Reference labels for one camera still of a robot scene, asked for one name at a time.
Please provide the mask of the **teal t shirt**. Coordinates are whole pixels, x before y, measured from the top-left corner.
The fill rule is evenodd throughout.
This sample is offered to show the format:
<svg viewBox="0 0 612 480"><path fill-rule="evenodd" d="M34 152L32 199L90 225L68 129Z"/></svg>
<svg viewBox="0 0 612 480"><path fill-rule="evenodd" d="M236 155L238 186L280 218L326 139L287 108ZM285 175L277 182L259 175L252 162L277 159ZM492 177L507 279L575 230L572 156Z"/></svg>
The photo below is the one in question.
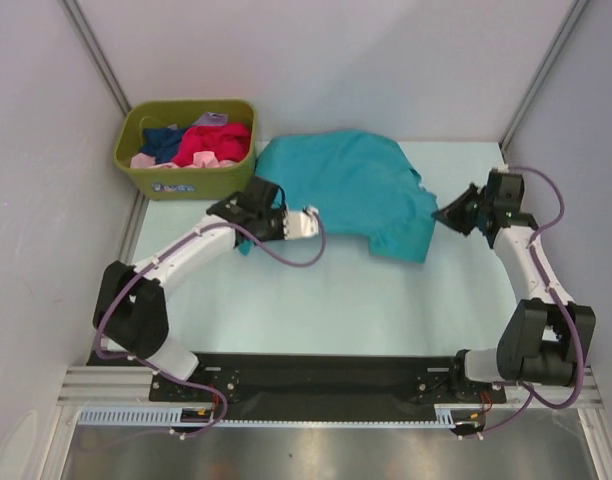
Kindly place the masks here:
<svg viewBox="0 0 612 480"><path fill-rule="evenodd" d="M374 255L426 261L437 197L397 142L364 130L280 136L255 174L282 187L277 198L290 208L317 208L327 233L363 236Z"/></svg>

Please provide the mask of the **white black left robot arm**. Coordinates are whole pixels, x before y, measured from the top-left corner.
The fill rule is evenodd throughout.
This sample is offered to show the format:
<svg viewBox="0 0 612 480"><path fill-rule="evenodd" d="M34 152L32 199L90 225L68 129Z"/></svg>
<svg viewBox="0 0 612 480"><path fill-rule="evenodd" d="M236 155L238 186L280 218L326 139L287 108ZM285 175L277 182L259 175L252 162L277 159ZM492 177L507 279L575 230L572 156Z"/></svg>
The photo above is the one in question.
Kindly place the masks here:
<svg viewBox="0 0 612 480"><path fill-rule="evenodd" d="M170 331L167 299L191 273L248 239L282 240L287 215L285 193L277 184L253 177L244 189L211 205L201 220L160 252L133 265L115 261L106 267L93 326L101 358L108 338L128 355L172 376L172 387L183 398L200 397L206 374L198 357Z"/></svg>

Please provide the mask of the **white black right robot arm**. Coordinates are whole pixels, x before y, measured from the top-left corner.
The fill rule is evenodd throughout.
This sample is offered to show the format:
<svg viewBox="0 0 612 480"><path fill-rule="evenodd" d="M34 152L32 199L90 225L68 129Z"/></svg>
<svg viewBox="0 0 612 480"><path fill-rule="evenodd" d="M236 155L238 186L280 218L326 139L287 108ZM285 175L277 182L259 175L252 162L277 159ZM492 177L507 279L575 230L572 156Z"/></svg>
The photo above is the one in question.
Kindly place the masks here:
<svg viewBox="0 0 612 480"><path fill-rule="evenodd" d="M551 267L541 242L547 228L522 209L523 171L493 169L484 186L469 185L433 215L464 236L482 234L517 301L496 347L456 354L447 388L455 399L470 401L484 384L520 385L542 405L563 409L581 394L596 316L573 299Z"/></svg>

